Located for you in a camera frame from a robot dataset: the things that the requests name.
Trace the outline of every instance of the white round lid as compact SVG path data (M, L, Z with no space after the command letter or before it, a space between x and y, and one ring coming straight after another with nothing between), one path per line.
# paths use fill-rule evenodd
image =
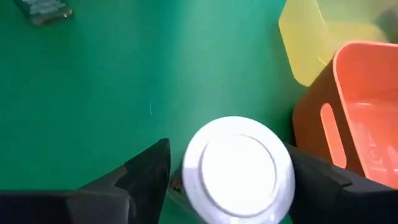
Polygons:
M249 118L216 119L192 138L183 184L207 223L279 222L294 194L290 156L280 139Z

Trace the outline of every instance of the orange plastic bin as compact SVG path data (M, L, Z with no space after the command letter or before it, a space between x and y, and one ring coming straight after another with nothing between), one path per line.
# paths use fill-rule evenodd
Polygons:
M297 146L398 189L398 45L342 46L297 103Z

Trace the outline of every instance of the green table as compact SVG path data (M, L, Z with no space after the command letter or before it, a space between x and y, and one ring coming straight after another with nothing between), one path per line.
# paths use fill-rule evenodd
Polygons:
M283 0L70 0L32 27L0 1L0 188L75 189L159 138L172 169L205 123L256 119L291 140L305 91L277 20ZM191 223L165 200L161 223Z

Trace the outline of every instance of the dark object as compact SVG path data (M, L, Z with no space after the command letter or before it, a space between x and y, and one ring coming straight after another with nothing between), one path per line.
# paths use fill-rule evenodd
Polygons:
M169 172L170 143L161 139L78 190L0 192L0 223L158 223Z
M398 223L398 190L285 145L295 171L294 223Z
M63 0L14 0L22 13L35 26L64 20L72 10Z

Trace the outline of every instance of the yellow plastic container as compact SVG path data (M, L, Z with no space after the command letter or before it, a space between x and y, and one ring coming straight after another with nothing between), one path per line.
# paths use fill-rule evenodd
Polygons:
M345 42L397 42L398 0L287 0L279 27L295 79L309 86Z

